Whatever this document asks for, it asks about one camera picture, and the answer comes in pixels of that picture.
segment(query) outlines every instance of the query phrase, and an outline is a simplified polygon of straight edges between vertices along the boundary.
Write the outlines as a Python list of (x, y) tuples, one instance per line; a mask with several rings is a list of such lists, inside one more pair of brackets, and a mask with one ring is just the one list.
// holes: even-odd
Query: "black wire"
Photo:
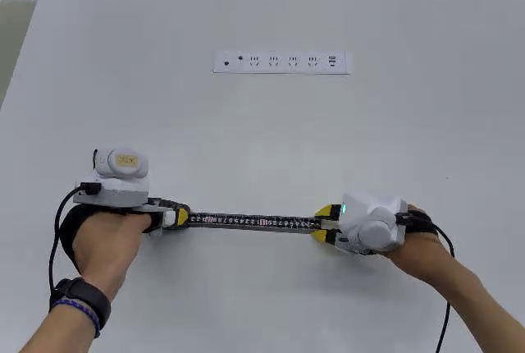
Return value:
[(66, 197), (62, 200), (60, 205), (58, 206), (57, 214), (55, 215), (55, 238), (52, 242), (52, 248), (51, 248), (51, 254), (49, 255), (49, 291), (53, 293), (53, 288), (55, 287), (55, 284), (53, 282), (53, 262), (55, 261), (55, 254), (57, 253), (57, 247), (58, 247), (58, 232), (60, 229), (60, 217), (62, 215), (62, 211), (64, 210), (64, 207), (67, 204), (67, 201), (73, 195), (75, 195), (76, 192), (83, 190), (80, 186), (76, 187), (74, 190), (70, 191)]
[[(443, 238), (445, 238), (446, 243), (449, 244), (450, 255), (452, 255), (452, 257), (455, 258), (454, 245), (452, 245), (452, 241), (450, 240), (450, 238), (443, 232), (443, 230), (441, 230), (434, 223), (432, 224), (432, 226), (441, 234)], [(443, 328), (441, 329), (440, 340), (437, 342), (436, 353), (439, 353), (441, 351), (441, 345), (443, 344), (443, 338), (445, 338), (446, 328), (449, 325), (449, 317), (450, 317), (450, 302), (447, 302), (446, 311), (445, 311), (445, 320), (443, 321)]]

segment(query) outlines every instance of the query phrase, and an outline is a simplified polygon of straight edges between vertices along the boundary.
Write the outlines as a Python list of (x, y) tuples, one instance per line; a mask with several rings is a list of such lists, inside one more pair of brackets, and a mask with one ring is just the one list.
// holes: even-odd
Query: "tape measure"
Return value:
[(261, 232), (310, 234), (321, 228), (321, 220), (296, 216), (243, 215), (236, 213), (189, 213), (188, 227), (229, 228)]

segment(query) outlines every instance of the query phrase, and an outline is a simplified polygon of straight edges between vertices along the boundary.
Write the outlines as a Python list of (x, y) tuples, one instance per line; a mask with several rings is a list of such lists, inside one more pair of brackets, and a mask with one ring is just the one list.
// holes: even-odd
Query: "blue bracelet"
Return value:
[(73, 308), (77, 308), (78, 310), (81, 310), (88, 316), (88, 318), (93, 322), (93, 326), (95, 327), (95, 338), (100, 337), (100, 322), (98, 321), (98, 316), (89, 308), (83, 306), (82, 304), (79, 304), (76, 301), (68, 300), (65, 298), (62, 298), (61, 300), (58, 300), (55, 302), (51, 309), (53, 309), (57, 305), (69, 305)]

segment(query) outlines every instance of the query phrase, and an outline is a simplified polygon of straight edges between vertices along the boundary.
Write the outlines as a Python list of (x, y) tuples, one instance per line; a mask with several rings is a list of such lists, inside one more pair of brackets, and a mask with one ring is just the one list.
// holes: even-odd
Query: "power strip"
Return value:
[(352, 56), (348, 52), (217, 51), (213, 72), (351, 75)]

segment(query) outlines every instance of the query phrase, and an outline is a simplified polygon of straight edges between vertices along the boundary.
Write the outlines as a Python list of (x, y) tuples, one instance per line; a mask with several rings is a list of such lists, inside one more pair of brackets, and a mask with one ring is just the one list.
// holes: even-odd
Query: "black wristwatch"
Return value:
[(89, 305), (98, 317), (100, 329), (104, 328), (109, 314), (112, 312), (112, 305), (106, 295), (97, 287), (90, 285), (81, 277), (76, 277), (73, 280), (62, 279), (52, 290), (49, 310), (51, 311), (53, 304), (64, 296), (72, 300), (81, 300)]

